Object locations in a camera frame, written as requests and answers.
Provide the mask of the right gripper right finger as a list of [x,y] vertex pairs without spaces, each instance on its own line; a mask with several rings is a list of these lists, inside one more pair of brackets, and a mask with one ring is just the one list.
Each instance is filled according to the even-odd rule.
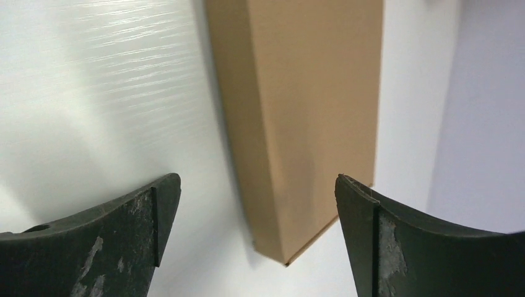
[[335,197],[359,296],[523,296],[524,233],[442,220],[350,176]]

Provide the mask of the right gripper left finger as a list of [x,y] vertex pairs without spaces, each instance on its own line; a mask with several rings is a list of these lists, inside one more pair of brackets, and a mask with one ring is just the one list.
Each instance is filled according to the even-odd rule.
[[74,215],[1,234],[2,296],[147,296],[181,196],[170,173]]

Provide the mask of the brown cardboard box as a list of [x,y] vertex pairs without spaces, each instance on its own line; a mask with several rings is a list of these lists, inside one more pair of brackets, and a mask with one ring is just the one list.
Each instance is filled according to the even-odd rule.
[[227,134],[260,254],[290,265],[374,182],[383,1],[206,1]]

